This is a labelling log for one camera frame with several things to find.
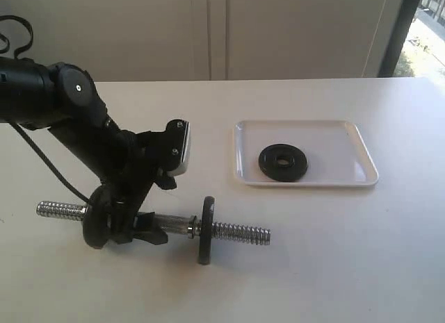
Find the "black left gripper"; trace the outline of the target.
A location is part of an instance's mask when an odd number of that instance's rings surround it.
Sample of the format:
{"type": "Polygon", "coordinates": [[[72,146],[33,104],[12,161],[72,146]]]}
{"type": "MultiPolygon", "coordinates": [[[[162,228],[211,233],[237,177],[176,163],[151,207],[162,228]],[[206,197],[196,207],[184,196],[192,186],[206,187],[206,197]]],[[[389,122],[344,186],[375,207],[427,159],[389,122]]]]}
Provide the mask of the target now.
{"type": "Polygon", "coordinates": [[[168,234],[159,226],[155,213],[139,213],[153,185],[162,190],[174,190],[175,178],[166,166],[171,154],[172,135],[167,131],[134,133],[121,130],[116,138],[124,148],[122,169],[108,181],[111,191],[111,240],[116,244],[135,239],[152,245],[168,242],[168,234]]]}

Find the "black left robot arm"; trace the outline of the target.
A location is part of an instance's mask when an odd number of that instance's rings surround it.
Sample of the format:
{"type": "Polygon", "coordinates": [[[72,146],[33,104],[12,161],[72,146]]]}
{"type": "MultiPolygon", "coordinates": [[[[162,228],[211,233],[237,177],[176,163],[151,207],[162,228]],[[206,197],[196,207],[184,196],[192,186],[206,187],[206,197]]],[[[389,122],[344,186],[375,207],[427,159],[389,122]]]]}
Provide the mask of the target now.
{"type": "Polygon", "coordinates": [[[155,216],[140,213],[140,207],[153,185],[176,188],[188,138],[186,121],[171,120],[161,132],[123,130],[86,71],[9,58],[1,59],[1,121],[20,134],[47,129],[99,179],[82,220],[90,247],[135,239],[167,242],[155,216]]]}

